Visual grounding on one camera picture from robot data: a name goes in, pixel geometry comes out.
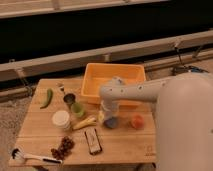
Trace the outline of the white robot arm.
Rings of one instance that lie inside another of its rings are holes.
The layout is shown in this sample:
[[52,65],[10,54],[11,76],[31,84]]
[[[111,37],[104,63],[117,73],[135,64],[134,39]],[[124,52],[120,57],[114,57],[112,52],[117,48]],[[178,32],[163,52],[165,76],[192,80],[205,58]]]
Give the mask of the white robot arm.
[[188,72],[99,90],[106,118],[118,100],[156,103],[156,171],[213,171],[213,74]]

